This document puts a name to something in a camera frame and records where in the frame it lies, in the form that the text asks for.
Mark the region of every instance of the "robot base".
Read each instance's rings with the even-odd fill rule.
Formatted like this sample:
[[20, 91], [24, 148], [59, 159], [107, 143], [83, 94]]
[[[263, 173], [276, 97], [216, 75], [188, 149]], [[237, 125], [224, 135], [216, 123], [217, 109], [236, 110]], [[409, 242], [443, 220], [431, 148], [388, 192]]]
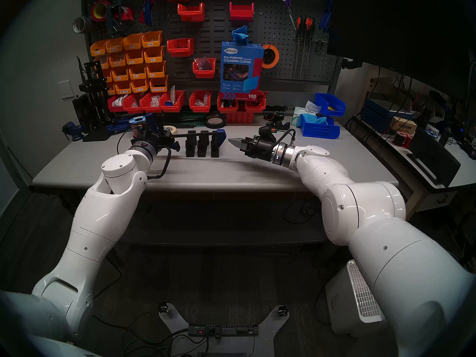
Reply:
[[[178, 330], [182, 330], [189, 327], [189, 323], [186, 322], [182, 316], [178, 313], [173, 304], [167, 303], [168, 312], [160, 313], [160, 318], [167, 325], [171, 333]], [[243, 336], [224, 336], [221, 339], [215, 339], [210, 337], [208, 339], [208, 352], [207, 356], [249, 356], [253, 351], [254, 344], [254, 356], [260, 357], [274, 357], [274, 337], [277, 331], [284, 325], [289, 318], [289, 312], [286, 316], [278, 315], [278, 309], [280, 306], [273, 308], [271, 313], [264, 319], [264, 321], [258, 325], [259, 334], [255, 336], [243, 335]], [[179, 335], [188, 335], [187, 331]], [[195, 342], [203, 339], [203, 337], [191, 337]], [[182, 355], [189, 353], [192, 357], [200, 357], [203, 355], [207, 348], [207, 343], [200, 345], [197, 349], [189, 352], [196, 347], [196, 344], [192, 344], [185, 337], [178, 337], [174, 340], [172, 346], [172, 356]]]

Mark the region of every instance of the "desk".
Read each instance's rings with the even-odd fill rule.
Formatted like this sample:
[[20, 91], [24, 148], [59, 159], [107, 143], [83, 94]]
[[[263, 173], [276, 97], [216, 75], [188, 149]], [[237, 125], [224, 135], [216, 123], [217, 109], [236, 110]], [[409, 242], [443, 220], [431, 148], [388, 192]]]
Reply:
[[392, 143], [393, 136], [385, 135], [380, 138], [382, 134], [374, 131], [359, 116], [353, 116], [351, 120], [352, 134], [399, 176], [400, 190], [408, 198], [407, 219], [414, 212], [448, 205], [460, 189], [476, 187], [476, 160], [470, 159], [457, 144], [445, 147], [461, 163], [453, 181], [446, 188], [442, 184], [435, 185], [408, 158], [407, 153], [411, 153], [409, 150], [395, 146]]

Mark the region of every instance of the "wall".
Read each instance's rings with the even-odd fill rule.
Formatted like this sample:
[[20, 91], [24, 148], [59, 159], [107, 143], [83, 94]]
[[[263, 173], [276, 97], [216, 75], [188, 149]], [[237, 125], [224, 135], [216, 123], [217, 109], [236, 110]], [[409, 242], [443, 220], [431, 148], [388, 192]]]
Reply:
[[72, 99], [61, 99], [57, 83], [69, 80], [79, 94], [76, 56], [86, 62], [88, 53], [71, 25], [80, 15], [81, 0], [32, 0], [1, 39], [0, 130], [32, 176], [70, 143], [61, 127], [78, 123]]

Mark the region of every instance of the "pegboard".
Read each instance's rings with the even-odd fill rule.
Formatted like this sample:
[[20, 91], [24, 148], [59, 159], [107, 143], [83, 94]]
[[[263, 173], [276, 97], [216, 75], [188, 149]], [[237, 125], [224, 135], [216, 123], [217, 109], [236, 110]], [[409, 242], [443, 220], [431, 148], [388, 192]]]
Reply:
[[[231, 21], [229, 19], [229, 2], [233, 4], [251, 4], [254, 2], [255, 14], [253, 20]], [[94, 0], [88, 1], [90, 11]], [[319, 85], [331, 85], [333, 82], [336, 56], [327, 54], [327, 45], [324, 44], [319, 52], [315, 51], [316, 42], [312, 42], [309, 51], [309, 62], [306, 77], [304, 78], [305, 65], [309, 41], [300, 41], [299, 51], [297, 41], [294, 40], [294, 27], [287, 13], [286, 7], [281, 0], [189, 0], [183, 2], [186, 6], [197, 6], [200, 2], [206, 5], [205, 21], [182, 22], [177, 14], [177, 3], [165, 0], [157, 0], [152, 9], [152, 26], [139, 23], [139, 15], [142, 9], [142, 0], [124, 0], [123, 4], [134, 10], [134, 29], [132, 33], [140, 33], [152, 30], [163, 31], [163, 45], [167, 48], [167, 40], [174, 38], [195, 38], [194, 55], [188, 58], [173, 58], [166, 51], [167, 73], [170, 81], [196, 81], [192, 72], [192, 62], [196, 57], [217, 58], [217, 71], [212, 81], [219, 83], [219, 69], [221, 57], [221, 42], [232, 41], [232, 31], [243, 26], [248, 26], [249, 42], [259, 43], [266, 48], [273, 42], [279, 50], [279, 61], [271, 69], [263, 69], [262, 80], [272, 82], [310, 83]], [[328, 34], [318, 30], [317, 26], [323, 15], [326, 0], [293, 0], [292, 12], [294, 20], [299, 15], [305, 20], [306, 17], [316, 18], [316, 29], [313, 38], [328, 39]], [[91, 34], [92, 42], [107, 39], [107, 28], [101, 23], [99, 30]], [[296, 77], [293, 77], [295, 56], [298, 56]], [[298, 79], [299, 68], [302, 60], [302, 77]]]

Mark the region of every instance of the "tissue box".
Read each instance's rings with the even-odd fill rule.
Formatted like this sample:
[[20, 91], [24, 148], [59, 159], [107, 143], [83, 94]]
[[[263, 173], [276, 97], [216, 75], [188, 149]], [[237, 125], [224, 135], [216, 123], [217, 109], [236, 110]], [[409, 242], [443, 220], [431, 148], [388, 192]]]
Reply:
[[257, 98], [265, 49], [249, 43], [221, 42], [220, 98], [253, 101]]

